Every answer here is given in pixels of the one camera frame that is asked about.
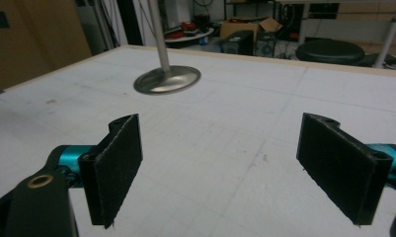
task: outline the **white table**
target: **white table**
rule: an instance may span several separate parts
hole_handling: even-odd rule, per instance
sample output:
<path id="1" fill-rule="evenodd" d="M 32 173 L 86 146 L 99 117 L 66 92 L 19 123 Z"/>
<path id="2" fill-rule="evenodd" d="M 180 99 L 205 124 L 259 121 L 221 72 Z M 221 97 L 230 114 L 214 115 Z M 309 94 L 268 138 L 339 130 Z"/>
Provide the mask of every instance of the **white table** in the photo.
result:
<path id="1" fill-rule="evenodd" d="M 60 144 L 97 144 L 108 122 L 139 114 L 144 160 L 115 228 L 91 226 L 70 190 L 81 236 L 388 236 L 396 191 L 373 225 L 353 226 L 296 160 L 302 113 L 342 123 L 364 143 L 396 143 L 396 71 L 169 50 L 194 87 L 145 96 L 152 48 L 122 47 L 0 95 L 0 197 Z"/>
<path id="2" fill-rule="evenodd" d="M 307 21 L 308 21 L 308 11 L 309 11 L 309 5 L 311 3 L 367 3 L 367 2 L 382 2 L 382 3 L 392 3 L 396 2 L 396 0 L 277 0 L 281 4 L 304 4 L 303 8 L 303 13 L 302 13 L 302 21 L 300 25 L 300 31 L 299 31 L 299 38 L 298 38 L 298 43 L 303 44 L 305 42 L 305 36 L 306 36 L 306 29 L 307 29 Z M 336 27 L 335 24 L 332 23 L 332 25 L 325 25 L 322 28 L 327 29 L 327 28 L 333 28 L 333 29 L 328 29 L 328 31 L 333 32 L 333 34 L 338 33 L 341 29 L 344 31 L 348 30 L 349 28 L 355 28 L 354 31 L 351 31 L 352 36 L 356 37 L 361 37 L 365 39 L 371 40 L 371 32 L 370 31 L 365 31 L 365 27 L 370 27 L 376 25 L 378 28 L 378 31 L 385 31 L 386 33 L 384 34 L 385 37 L 382 41 L 383 46 L 382 49 L 379 52 L 379 55 L 377 56 L 373 67 L 376 68 L 382 68 L 382 63 L 385 60 L 385 57 L 388 53 L 388 49 L 391 46 L 391 43 L 394 39 L 395 33 L 396 33 L 396 13 L 394 14 L 393 19 L 390 21 L 390 23 L 385 24 L 383 22 L 370 22 L 366 24 L 356 24 L 353 22 L 346 22 L 343 25 L 340 25 L 339 27 Z"/>

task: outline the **circular metal plate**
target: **circular metal plate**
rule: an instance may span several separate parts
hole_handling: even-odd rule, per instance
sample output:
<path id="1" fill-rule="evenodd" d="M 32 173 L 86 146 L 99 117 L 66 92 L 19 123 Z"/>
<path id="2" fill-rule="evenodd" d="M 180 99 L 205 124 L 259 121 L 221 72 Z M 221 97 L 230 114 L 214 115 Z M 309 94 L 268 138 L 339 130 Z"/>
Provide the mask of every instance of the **circular metal plate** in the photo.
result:
<path id="1" fill-rule="evenodd" d="M 170 72 L 154 69 L 136 79 L 133 88 L 146 95 L 164 95 L 185 90 L 200 79 L 200 72 L 188 66 L 170 66 Z"/>

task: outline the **metal disc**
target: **metal disc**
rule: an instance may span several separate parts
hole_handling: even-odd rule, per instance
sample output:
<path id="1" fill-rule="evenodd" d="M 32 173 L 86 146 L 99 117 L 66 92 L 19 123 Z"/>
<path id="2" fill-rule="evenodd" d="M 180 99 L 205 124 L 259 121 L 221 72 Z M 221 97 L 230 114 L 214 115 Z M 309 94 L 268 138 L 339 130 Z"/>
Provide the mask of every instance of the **metal disc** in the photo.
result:
<path id="1" fill-rule="evenodd" d="M 169 72 L 154 69 L 136 79 L 133 88 L 146 95 L 164 95 L 179 92 L 193 86 L 200 72 L 188 66 L 170 66 Z"/>

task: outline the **black stool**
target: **black stool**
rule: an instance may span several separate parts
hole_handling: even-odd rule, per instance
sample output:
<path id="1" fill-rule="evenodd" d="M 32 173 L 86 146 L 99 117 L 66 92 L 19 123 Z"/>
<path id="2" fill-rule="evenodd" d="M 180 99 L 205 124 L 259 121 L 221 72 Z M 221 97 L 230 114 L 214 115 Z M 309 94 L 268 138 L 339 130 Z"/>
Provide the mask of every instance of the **black stool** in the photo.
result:
<path id="1" fill-rule="evenodd" d="M 356 65 L 364 57 L 364 51 L 354 43 L 332 39 L 318 39 L 304 43 L 296 50 L 301 61 Z"/>

